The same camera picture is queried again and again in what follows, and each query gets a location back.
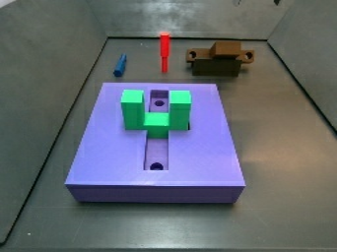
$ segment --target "gray wall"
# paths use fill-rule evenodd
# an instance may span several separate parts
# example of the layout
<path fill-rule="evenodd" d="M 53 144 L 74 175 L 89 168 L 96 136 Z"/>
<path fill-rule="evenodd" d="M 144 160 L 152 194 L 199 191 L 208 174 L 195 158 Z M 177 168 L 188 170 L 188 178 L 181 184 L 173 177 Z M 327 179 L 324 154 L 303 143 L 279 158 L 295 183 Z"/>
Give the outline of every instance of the gray wall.
<path fill-rule="evenodd" d="M 0 243 L 105 42 L 82 0 L 0 9 Z"/>
<path fill-rule="evenodd" d="M 267 39 L 294 0 L 88 0 L 108 36 Z"/>
<path fill-rule="evenodd" d="M 295 1 L 268 43 L 337 129 L 337 1 Z"/>

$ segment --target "red peg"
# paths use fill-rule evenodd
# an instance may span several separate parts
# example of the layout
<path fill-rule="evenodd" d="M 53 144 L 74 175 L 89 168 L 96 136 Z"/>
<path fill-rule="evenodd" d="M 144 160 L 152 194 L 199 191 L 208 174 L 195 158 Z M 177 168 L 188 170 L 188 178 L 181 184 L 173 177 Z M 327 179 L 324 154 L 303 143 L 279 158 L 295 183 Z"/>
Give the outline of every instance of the red peg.
<path fill-rule="evenodd" d="M 161 57 L 161 73 L 167 73 L 168 62 L 167 58 L 169 55 L 169 33 L 160 33 L 160 57 Z"/>

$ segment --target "brown block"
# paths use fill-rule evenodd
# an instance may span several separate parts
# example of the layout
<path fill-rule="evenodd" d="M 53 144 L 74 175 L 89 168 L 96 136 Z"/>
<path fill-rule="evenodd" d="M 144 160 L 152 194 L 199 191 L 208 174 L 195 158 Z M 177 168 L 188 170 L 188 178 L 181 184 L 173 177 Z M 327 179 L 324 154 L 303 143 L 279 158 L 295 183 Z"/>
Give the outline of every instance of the brown block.
<path fill-rule="evenodd" d="M 209 59 L 209 50 L 207 48 L 191 48 L 185 52 L 185 62 L 193 62 L 196 58 Z"/>
<path fill-rule="evenodd" d="M 239 54 L 239 41 L 216 41 L 209 48 L 209 58 L 235 58 Z"/>
<path fill-rule="evenodd" d="M 248 64 L 253 62 L 253 57 L 255 57 L 253 50 L 241 50 L 236 59 L 241 60 L 241 64 Z"/>
<path fill-rule="evenodd" d="M 236 77 L 240 63 L 235 59 L 195 59 L 192 75 Z"/>

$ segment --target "green cube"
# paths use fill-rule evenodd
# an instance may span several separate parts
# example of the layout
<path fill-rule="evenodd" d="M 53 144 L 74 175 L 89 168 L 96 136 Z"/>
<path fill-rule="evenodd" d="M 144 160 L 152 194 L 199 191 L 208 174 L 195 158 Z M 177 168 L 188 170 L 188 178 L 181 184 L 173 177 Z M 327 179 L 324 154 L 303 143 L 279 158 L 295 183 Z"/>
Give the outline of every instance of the green cube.
<path fill-rule="evenodd" d="M 191 104 L 189 91 L 169 92 L 169 130 L 188 130 Z"/>
<path fill-rule="evenodd" d="M 124 127 L 126 130 L 142 129 L 144 101 L 142 91 L 124 90 L 121 95 Z"/>
<path fill-rule="evenodd" d="M 168 113 L 144 113 L 142 128 L 148 138 L 168 138 Z"/>

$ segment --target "hole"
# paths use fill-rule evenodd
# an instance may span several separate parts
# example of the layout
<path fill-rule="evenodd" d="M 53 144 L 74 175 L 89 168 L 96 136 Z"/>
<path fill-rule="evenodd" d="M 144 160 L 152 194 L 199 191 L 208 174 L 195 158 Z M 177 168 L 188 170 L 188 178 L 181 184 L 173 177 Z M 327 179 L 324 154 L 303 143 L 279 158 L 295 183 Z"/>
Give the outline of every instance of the hole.
<path fill-rule="evenodd" d="M 160 162 L 154 162 L 150 166 L 149 166 L 149 170 L 162 170 L 162 164 Z"/>
<path fill-rule="evenodd" d="M 245 59 L 251 59 L 251 58 L 252 58 L 252 53 L 251 53 L 251 52 L 247 52 L 247 53 L 244 54 L 244 58 L 245 58 Z"/>
<path fill-rule="evenodd" d="M 157 100 L 153 101 L 153 104 L 156 106 L 161 106 L 164 104 L 164 102 L 160 99 L 157 99 Z"/>
<path fill-rule="evenodd" d="M 195 51 L 189 51 L 189 57 L 193 59 L 196 57 L 196 52 Z"/>

